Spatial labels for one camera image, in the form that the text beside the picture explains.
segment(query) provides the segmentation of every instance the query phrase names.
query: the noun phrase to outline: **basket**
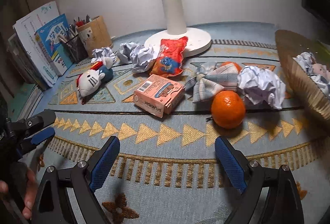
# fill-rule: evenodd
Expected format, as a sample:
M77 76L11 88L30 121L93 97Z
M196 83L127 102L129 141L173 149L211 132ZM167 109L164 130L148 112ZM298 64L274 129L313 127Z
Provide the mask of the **basket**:
M330 67L328 53L325 53L321 44L292 31L278 30L275 33L275 40L281 67L290 87L305 108L330 128L330 100L292 58L302 52L311 52L317 63Z
M64 43L64 47L69 52L73 63L78 63L88 57L87 51L78 34Z

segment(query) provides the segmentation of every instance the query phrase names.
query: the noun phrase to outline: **blue gripper pad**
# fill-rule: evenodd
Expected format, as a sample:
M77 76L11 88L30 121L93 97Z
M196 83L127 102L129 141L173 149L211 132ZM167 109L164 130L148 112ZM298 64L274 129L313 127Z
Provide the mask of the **blue gripper pad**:
M220 137L216 139L214 147L216 149L216 156L225 169L231 184L236 189L239 189L240 193L243 193L246 188L246 182L244 180L244 171L242 167Z
M97 189L102 188L111 167L119 153L120 142L117 137L111 142L107 150L104 152L98 163L95 165L91 173L90 189L94 193Z
M40 131L39 133L35 134L31 139L31 144L39 145L42 141L45 141L46 139L48 139L54 135L55 135L54 128L48 127L45 130Z

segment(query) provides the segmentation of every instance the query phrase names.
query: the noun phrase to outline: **tangerine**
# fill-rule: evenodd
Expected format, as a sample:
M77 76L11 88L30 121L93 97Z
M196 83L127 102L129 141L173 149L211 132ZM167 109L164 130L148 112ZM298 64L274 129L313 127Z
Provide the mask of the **tangerine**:
M240 71L242 70L242 68L241 68L240 65L238 65L236 62L231 62L231 61L226 61L226 62L222 63L220 67L222 67L222 66L224 66L224 65L227 65L227 64L229 64L229 63L233 63L233 64L235 65L235 67L237 68L237 71L238 71L238 72L240 72Z
M245 116L245 105L234 91L216 94L211 106L211 114L217 125L231 129L240 125Z

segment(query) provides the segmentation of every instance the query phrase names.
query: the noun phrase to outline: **pink box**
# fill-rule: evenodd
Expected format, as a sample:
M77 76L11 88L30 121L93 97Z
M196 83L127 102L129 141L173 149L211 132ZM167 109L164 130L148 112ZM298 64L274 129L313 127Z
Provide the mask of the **pink box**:
M162 118L164 113L171 113L183 96L182 84L153 74L134 91L133 101L135 105Z

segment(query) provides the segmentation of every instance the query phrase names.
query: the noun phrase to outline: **black mesh pen holder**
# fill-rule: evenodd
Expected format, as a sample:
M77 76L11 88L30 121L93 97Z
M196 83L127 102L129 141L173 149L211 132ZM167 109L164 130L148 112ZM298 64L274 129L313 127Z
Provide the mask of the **black mesh pen holder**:
M74 63L78 63L88 57L87 51L78 34L68 40L64 44L64 47L69 52L70 58Z

